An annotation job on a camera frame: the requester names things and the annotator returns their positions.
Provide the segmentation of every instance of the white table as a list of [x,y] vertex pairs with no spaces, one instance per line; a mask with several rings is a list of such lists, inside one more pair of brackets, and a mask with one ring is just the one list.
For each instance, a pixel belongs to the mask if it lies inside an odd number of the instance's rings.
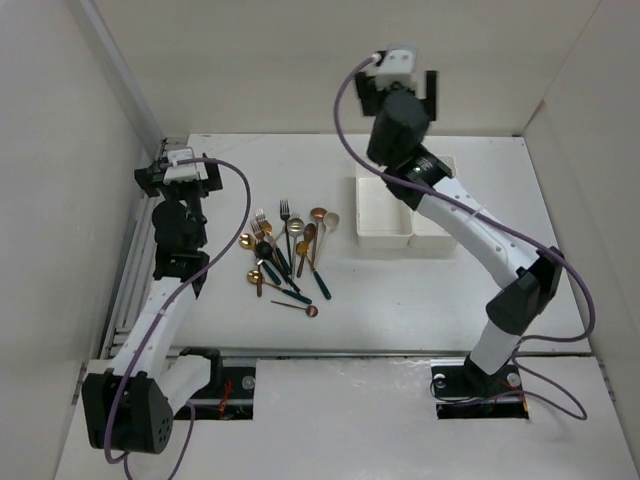
[[[596,360],[525,363],[574,393],[589,420],[536,400],[528,421],[437,420],[426,359],[259,361],[254,419],[198,421],[175,478],[637,480]],[[571,408],[548,384],[522,380]],[[56,480],[124,479],[122,466],[89,446],[78,405]],[[175,425],[161,455],[132,455],[134,478],[167,478],[187,429]]]
[[[367,135],[350,136],[364,152]],[[456,159],[467,189],[507,225],[546,244],[556,244],[544,200],[521,138],[428,137],[436,154]],[[334,135],[191,135],[189,146],[240,167],[252,187],[252,210],[263,208],[282,228],[279,200],[287,198],[305,221],[314,206],[340,215],[319,271],[333,293],[326,301],[308,270],[300,287],[320,315],[269,303],[287,300],[265,289],[258,299],[246,280],[252,255],[234,246],[210,273],[197,304],[177,335],[176,346],[250,350],[338,352],[461,352],[477,342],[486,324],[484,307],[498,288],[463,248],[452,258],[424,258],[418,250],[363,250],[355,233],[355,163]],[[203,201],[215,255],[237,228],[244,209],[242,184],[221,169],[224,189]],[[280,246],[285,248],[284,239]],[[530,333],[573,336],[583,330],[566,275],[558,295]],[[526,344],[530,352],[589,352],[577,344]]]

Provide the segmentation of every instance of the screw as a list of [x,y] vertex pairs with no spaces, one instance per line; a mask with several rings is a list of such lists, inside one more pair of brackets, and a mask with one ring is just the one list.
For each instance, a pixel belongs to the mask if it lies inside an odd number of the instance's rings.
[[242,379],[242,388],[244,388],[245,390],[252,390],[253,387],[255,386],[256,386],[256,379],[253,378],[251,375],[247,375]]
[[444,373],[436,373],[433,376],[433,385],[436,388],[444,388],[446,386],[445,380],[447,379],[447,377],[445,377]]
[[507,382],[512,387],[519,387],[520,385],[522,385],[522,380],[520,380],[520,375],[518,375],[517,373],[510,373],[509,375],[507,375]]

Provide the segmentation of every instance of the pile of utensils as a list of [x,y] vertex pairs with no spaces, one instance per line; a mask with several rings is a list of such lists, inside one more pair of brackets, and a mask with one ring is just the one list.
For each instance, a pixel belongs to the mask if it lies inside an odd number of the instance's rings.
[[[249,283],[256,286],[258,297],[262,296],[262,286],[268,285],[305,303],[308,307],[298,307],[275,301],[272,303],[298,308],[304,310],[307,316],[315,317],[318,314],[317,307],[312,305],[313,301],[310,298],[302,295],[303,292],[296,285],[294,279],[302,277],[306,260],[320,291],[327,300],[331,299],[331,293],[318,273],[317,265],[327,243],[328,235],[337,228],[340,217],[336,213],[327,212],[322,207],[312,209],[310,216],[313,221],[305,225],[297,212],[289,210],[288,200],[280,201],[280,220],[282,220],[283,226],[282,231],[274,237],[273,227],[267,220],[264,211],[260,209],[256,211],[255,218],[250,222],[253,235],[244,233],[240,237],[240,245],[244,249],[252,250],[255,254],[257,268],[247,274],[247,279]],[[324,231],[322,237],[319,235],[320,230]],[[278,245],[278,240],[283,235],[286,241],[286,256]],[[271,282],[265,281],[262,270],[267,273]]]

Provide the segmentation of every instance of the beige wall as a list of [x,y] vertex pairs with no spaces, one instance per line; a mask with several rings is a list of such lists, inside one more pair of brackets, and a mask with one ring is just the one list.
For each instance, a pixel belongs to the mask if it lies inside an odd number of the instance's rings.
[[[96,3],[169,135],[333,132],[342,79],[397,41],[419,46],[421,70],[441,72],[434,134],[510,135],[598,0]],[[354,101],[343,121],[350,131],[371,125]]]
[[63,0],[0,1],[0,478],[49,479],[141,143]]
[[602,0],[525,138],[558,239],[590,285],[623,428],[640,464],[637,0]]

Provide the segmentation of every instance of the black fork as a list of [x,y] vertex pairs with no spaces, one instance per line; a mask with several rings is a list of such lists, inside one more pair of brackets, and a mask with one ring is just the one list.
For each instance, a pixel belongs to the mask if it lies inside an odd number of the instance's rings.
[[291,257],[291,241],[289,240],[289,229],[287,228],[287,222],[290,218],[291,213],[289,212],[289,200],[280,200],[280,220],[284,222],[284,236],[287,238],[287,255],[289,255],[289,265],[293,265],[293,257]]

